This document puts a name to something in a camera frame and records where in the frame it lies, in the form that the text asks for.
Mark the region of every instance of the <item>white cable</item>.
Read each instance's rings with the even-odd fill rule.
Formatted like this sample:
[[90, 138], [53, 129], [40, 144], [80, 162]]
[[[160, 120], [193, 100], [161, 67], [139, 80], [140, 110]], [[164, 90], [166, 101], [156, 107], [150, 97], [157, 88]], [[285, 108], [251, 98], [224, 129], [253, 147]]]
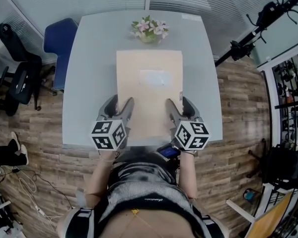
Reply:
[[[35, 182], [32, 180], [32, 178], [30, 177], [30, 176], [28, 176], [25, 172], [23, 172], [22, 170], [20, 170], [19, 169], [19, 171], [20, 172], [22, 172], [25, 176], [27, 176], [30, 180], [31, 180], [31, 182], [32, 182], [32, 184], [34, 185], [34, 189], [32, 189], [31, 187], [30, 187], [30, 185], [23, 179], [23, 178], [19, 178], [19, 182], [20, 182], [20, 186], [21, 186], [21, 188], [23, 189], [23, 191], [24, 191], [24, 193], [31, 199], [31, 201], [32, 201], [32, 203], [34, 204], [34, 207], [35, 207], [35, 209], [37, 210], [37, 212], [38, 212], [38, 216], [39, 216], [39, 214], [41, 214], [42, 216], [44, 216], [45, 218], [47, 218], [48, 220], [49, 220], [49, 222], [48, 222], [48, 224], [49, 224], [49, 226], [50, 226], [50, 228], [52, 229], [52, 231], [53, 232], [56, 232], [57, 231], [57, 227], [56, 227], [56, 225], [52, 222], [52, 219], [54, 219], [54, 218], [60, 218], [61, 216], [47, 216], [43, 211], [42, 211], [42, 209], [35, 203], [35, 201], [32, 199], [32, 197], [31, 197], [31, 193], [30, 193], [30, 191], [32, 191], [33, 193], [35, 193], [36, 191], [37, 191], [37, 187], [36, 187], [36, 184], [35, 184]], [[28, 187], [28, 189], [29, 189], [29, 191], [26, 191], [25, 189], [24, 189], [24, 187], [22, 186], [22, 183], [24, 183], [27, 187]]]

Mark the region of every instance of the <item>blue chair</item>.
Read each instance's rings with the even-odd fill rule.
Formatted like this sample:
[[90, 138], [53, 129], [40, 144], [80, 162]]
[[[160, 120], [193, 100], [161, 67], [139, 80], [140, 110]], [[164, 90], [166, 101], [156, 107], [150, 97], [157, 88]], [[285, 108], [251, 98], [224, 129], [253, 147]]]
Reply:
[[62, 90], [65, 87], [66, 72], [77, 27], [73, 19], [66, 18], [45, 29], [43, 49], [47, 53], [55, 53], [58, 56], [54, 78], [56, 90]]

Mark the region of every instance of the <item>flower vase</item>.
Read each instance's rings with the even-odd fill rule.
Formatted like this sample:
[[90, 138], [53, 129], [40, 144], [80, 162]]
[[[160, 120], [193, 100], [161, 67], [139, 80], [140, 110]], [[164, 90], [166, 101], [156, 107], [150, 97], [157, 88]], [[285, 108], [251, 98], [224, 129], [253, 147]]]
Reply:
[[150, 43], [150, 42], [153, 42], [155, 39], [156, 39], [156, 35], [155, 34], [152, 34], [152, 35], [149, 35], [149, 36], [146, 36], [146, 35], [140, 36], [140, 40], [143, 43]]

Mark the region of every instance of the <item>cardboard sheet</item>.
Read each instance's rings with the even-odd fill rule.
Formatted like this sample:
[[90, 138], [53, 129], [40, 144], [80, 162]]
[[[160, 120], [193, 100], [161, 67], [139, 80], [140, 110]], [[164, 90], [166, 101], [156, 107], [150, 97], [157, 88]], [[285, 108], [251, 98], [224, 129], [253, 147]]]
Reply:
[[135, 107], [128, 127], [131, 146], [156, 145], [170, 140], [173, 123], [165, 100], [174, 101], [182, 112], [183, 65], [181, 51], [117, 51], [118, 107], [133, 97]]

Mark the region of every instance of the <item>white table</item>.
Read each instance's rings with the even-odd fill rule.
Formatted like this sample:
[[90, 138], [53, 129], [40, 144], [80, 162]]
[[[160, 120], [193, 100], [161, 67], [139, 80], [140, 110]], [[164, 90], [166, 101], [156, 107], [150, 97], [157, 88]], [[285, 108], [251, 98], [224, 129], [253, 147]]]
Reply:
[[[160, 44], [144, 44], [129, 34], [132, 21], [150, 15], [166, 21], [169, 35]], [[82, 17], [69, 61], [63, 100], [63, 144], [92, 146], [90, 127], [99, 108], [117, 94], [116, 51], [180, 50], [183, 96], [199, 109], [212, 135], [222, 140], [222, 112], [217, 73], [199, 16], [156, 10], [125, 10]]]

